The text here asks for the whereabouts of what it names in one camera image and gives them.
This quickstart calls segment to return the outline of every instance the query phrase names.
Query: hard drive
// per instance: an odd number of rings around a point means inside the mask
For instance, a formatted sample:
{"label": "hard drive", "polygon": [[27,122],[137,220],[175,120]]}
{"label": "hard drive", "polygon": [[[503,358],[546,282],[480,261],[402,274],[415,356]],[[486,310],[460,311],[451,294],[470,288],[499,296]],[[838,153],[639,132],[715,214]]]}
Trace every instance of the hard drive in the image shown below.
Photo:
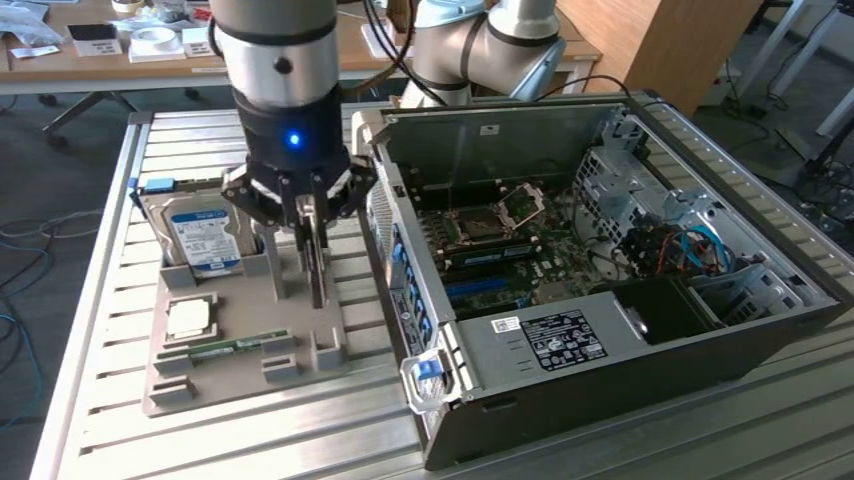
{"label": "hard drive", "polygon": [[167,265],[188,265],[196,278],[243,271],[258,253],[250,216],[220,195],[220,180],[149,180],[139,199]]}

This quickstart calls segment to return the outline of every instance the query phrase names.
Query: white box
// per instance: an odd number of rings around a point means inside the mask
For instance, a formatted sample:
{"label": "white box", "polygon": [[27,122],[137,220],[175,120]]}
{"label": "white box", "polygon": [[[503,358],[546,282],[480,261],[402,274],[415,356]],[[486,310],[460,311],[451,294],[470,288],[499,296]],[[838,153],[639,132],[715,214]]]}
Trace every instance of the white box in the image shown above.
{"label": "white box", "polygon": [[213,55],[208,43],[208,28],[185,28],[181,31],[181,44],[188,57],[207,57]]}
{"label": "white box", "polygon": [[161,62],[164,60],[184,60],[187,55],[184,55],[184,49],[180,45],[177,45],[171,50],[163,50],[156,53],[141,52],[140,49],[131,44],[131,48],[128,48],[128,59],[131,63],[144,63],[144,62]]}
{"label": "white box", "polygon": [[121,53],[121,44],[112,25],[68,25],[68,33],[81,57]]}

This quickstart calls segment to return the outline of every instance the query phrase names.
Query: workbench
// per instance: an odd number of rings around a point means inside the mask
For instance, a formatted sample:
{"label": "workbench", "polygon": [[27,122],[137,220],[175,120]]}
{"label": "workbench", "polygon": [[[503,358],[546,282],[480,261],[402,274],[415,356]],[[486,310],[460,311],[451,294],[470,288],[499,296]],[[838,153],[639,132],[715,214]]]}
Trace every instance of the workbench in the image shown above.
{"label": "workbench", "polygon": [[[354,111],[376,106],[346,106],[346,135]],[[670,107],[650,110],[781,232],[854,289],[851,260],[835,244]],[[344,301],[352,371],[149,419],[140,397],[161,250],[128,199],[128,182],[215,174],[244,161],[244,140],[229,110],[137,114],[132,120],[32,478],[568,479],[607,473],[631,479],[815,479],[854,471],[849,313],[741,380],[426,472],[355,220],[330,231],[332,288]],[[648,161],[674,160],[651,152]],[[694,177],[670,180],[678,188],[697,182]],[[566,405],[572,408],[572,392]]]}
{"label": "workbench", "polygon": [[[68,35],[71,24],[105,23],[117,18],[109,0],[80,0],[76,4],[51,4],[48,25],[61,35]],[[572,23],[558,13],[560,35],[567,40],[558,72],[568,76],[566,81],[590,74],[599,51],[580,37]],[[351,15],[338,15],[338,51],[342,80],[360,80],[382,71],[387,59],[371,56],[362,37],[360,27],[367,20]],[[225,65],[215,57],[196,57],[149,63],[131,63],[127,41],[121,55],[79,57],[73,46],[60,45],[60,52],[43,57],[17,59],[8,52],[23,45],[12,35],[0,41],[0,95],[28,93],[63,93],[145,90],[228,85]],[[583,83],[567,88],[567,93],[580,92]]]}

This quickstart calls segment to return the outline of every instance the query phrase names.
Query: tape roll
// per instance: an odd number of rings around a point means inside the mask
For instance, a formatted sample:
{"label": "tape roll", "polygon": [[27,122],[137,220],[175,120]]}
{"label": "tape roll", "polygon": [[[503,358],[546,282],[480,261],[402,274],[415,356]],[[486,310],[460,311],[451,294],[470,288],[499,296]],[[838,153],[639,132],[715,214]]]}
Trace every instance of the tape roll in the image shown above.
{"label": "tape roll", "polygon": [[131,34],[131,45],[140,53],[168,52],[179,47],[177,35],[164,27],[143,28]]}
{"label": "tape roll", "polygon": [[112,9],[119,13],[136,13],[145,0],[112,0]]}

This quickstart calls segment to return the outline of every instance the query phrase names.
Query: slotted metal surface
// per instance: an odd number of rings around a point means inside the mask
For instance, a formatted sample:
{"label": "slotted metal surface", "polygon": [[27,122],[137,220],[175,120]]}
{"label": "slotted metal surface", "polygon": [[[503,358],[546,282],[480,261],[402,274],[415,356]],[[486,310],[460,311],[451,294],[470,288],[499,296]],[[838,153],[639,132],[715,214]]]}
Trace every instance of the slotted metal surface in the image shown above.
{"label": "slotted metal surface", "polygon": [[[344,111],[346,134],[354,110]],[[834,278],[854,287],[847,256],[666,107],[651,111]],[[424,472],[352,221],[331,232],[335,288],[358,353],[351,374],[147,418],[140,396],[160,250],[125,200],[124,184],[131,172],[143,181],[164,173],[189,178],[240,162],[237,116],[159,114],[149,125],[128,129],[121,155],[33,478],[811,479],[854,470],[849,314],[738,382],[447,471]],[[667,166],[673,158],[652,152],[650,161]],[[674,183],[695,181],[673,172]],[[571,392],[566,405],[572,406]]]}

